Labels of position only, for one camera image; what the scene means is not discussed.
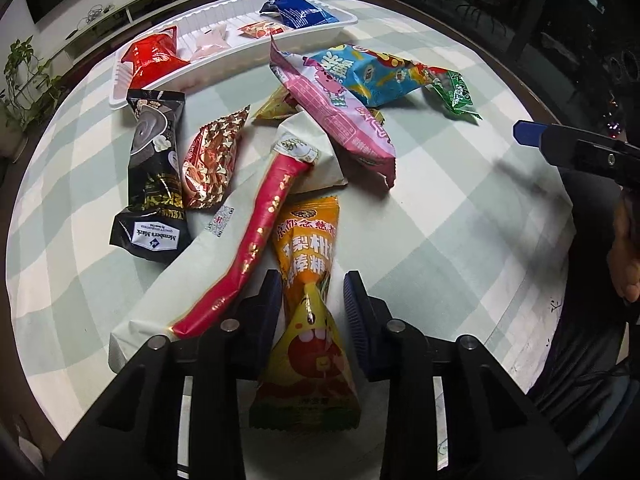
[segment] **light green checkered tablecloth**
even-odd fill
[[[398,152],[396,186],[381,194],[362,171],[336,192],[340,220],[328,304],[343,336],[342,277],[358,269],[369,293],[386,299],[396,317],[432,336],[478,336],[528,389],[558,322],[561,309],[552,303],[562,302],[574,235],[558,172],[511,137],[513,123],[529,115],[464,46],[390,10],[327,1],[360,20],[344,40],[461,72],[484,117],[477,124],[453,121],[421,90],[382,108]],[[98,63],[55,114],[22,181],[7,245],[22,366],[63,437],[113,377],[106,353],[111,330],[162,271],[108,243],[113,216],[127,203],[134,127],[128,108],[109,108],[113,62],[109,56]],[[198,126],[258,104],[277,84],[260,66],[188,95],[178,135],[182,153]],[[244,140],[239,178],[256,167],[274,135],[275,127],[262,126]],[[322,462],[331,463],[323,478],[339,470],[357,477],[362,457],[373,457],[375,467],[382,452],[384,386],[362,385],[360,396],[363,423],[340,437],[343,446],[313,441],[325,454]],[[264,450],[248,472],[293,475],[298,461],[283,465],[276,449],[289,445],[284,440],[293,445],[290,437],[271,438],[245,433],[249,459],[258,447]],[[300,456],[312,453],[296,446]]]

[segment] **yellow snack package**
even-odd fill
[[[254,428],[348,430],[360,421],[344,345],[324,304],[338,212],[332,196],[286,206],[276,221],[287,328],[249,410]]]
[[[291,96],[289,90],[280,85],[278,89],[269,96],[260,109],[253,115],[254,119],[286,119],[298,113],[296,110],[296,100]],[[380,125],[385,123],[385,117],[380,110],[369,108],[371,115]]]

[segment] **blue snack package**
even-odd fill
[[[361,46],[332,46],[312,58],[368,107],[394,101],[429,82],[426,65]]]
[[[310,27],[336,23],[338,18],[306,0],[268,0],[260,9],[260,14],[280,17],[282,23],[291,28]]]

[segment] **person's hand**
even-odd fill
[[[621,198],[613,215],[615,239],[607,255],[607,263],[617,294],[634,302],[640,296],[640,249],[631,241],[629,227],[628,212]]]

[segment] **screw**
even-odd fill
[[[152,350],[159,350],[166,343],[166,338],[163,335],[155,335],[149,341],[146,342],[146,345]]]
[[[225,332],[233,332],[238,330],[240,327],[240,322],[237,319],[230,317],[229,319],[225,319],[222,323],[220,323],[220,328]]]
[[[476,339],[472,335],[463,335],[460,338],[460,344],[462,345],[462,348],[473,350],[478,346],[478,339]]]
[[[389,332],[399,333],[405,328],[406,325],[399,319],[390,319],[386,322],[386,329],[389,330]]]

